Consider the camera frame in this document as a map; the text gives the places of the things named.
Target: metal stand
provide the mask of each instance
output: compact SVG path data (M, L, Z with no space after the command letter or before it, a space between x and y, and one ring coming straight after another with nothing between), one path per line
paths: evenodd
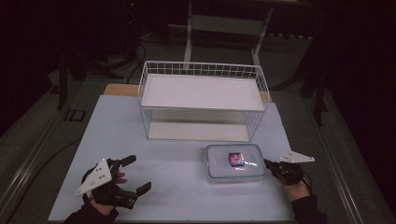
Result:
M191 33L192 29L194 29L241 35L257 35L259 39L256 46L251 50L251 56L254 65L260 66L259 52L262 47L262 41L265 38L273 10L274 9L272 7L268 9L265 21L220 18L205 15L194 15L192 13L192 1L190 1L189 16L187 20L187 44L184 52L184 62L189 63L191 61Z

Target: wire mesh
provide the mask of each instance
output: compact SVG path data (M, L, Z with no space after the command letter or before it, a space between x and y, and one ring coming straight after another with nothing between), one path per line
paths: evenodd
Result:
M143 121L145 123L146 133L149 136L150 123L153 120L152 110L144 108L141 105L143 95L146 88L146 81L149 74L157 75L184 75L184 76L200 76L200 77L224 77L224 78L248 78L254 79L257 84L257 88L261 94L264 109L266 109L268 103L270 103L270 95L265 81L262 69L255 65L243 65L243 64L228 64L228 63L183 63L183 62L160 62L160 61L147 61L145 62L142 77L139 84L138 100L141 106L141 112ZM192 111L186 109L183 111L181 108L175 108L174 112L191 114ZM202 115L210 116L210 111L202 113ZM255 133L257 126L262 119L264 112L252 112L243 111L243 117L245 118L245 125L247 126L248 140L251 139ZM181 118L181 116L170 115L172 119Z

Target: container lid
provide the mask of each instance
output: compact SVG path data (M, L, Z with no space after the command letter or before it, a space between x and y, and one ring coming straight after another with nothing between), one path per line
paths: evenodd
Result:
M262 177L266 174L259 146L255 144L210 145L206 148L211 178Z

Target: black cable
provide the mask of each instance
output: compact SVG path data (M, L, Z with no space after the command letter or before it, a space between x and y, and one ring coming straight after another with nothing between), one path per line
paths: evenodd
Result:
M309 194L310 194L310 195L313 195L313 193L312 193L312 190L313 190L312 178L311 178L311 176L310 176L307 172L304 172L304 174L305 174L306 176L308 176L309 184L308 184L308 182L306 182L305 178L303 178L302 181L303 181L303 183L306 185L306 187L308 188Z
M38 171L35 173L35 175L32 177L32 180L29 182L29 184L27 185L24 193L22 194L22 196L20 197L20 199L18 200L17 205L15 206L14 210L12 211L11 215L9 216L8 220L6 223L9 223L9 221L14 217L15 213L17 212L19 206L21 205L21 202L23 201L24 197L26 196L28 190L30 187L32 187L32 184L35 182L35 179L38 177L38 175L41 173L41 171L43 171L43 169L50 163L50 161L53 160L53 158L55 158L57 155L59 155L61 152L65 151L66 149L68 149L69 147L73 146L75 143L81 141L81 138L73 141L72 143L69 143L67 146L62 147L61 149L59 149L57 152L55 152L55 154L53 154L51 157L49 157L49 159L46 160L46 162L44 162L43 165L41 165L41 167L38 169Z

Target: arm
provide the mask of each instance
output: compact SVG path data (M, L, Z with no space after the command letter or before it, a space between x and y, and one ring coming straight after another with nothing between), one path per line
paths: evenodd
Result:
M125 173L118 171L116 182L118 184L126 183L127 179L124 179L124 176ZM64 224L111 224L118 215L119 212L115 206L99 204L91 195L90 202L85 203L81 209L71 214Z
M311 195L303 181L295 185L284 185L294 212L294 219L299 224L325 224L326 214L318 210L317 196Z

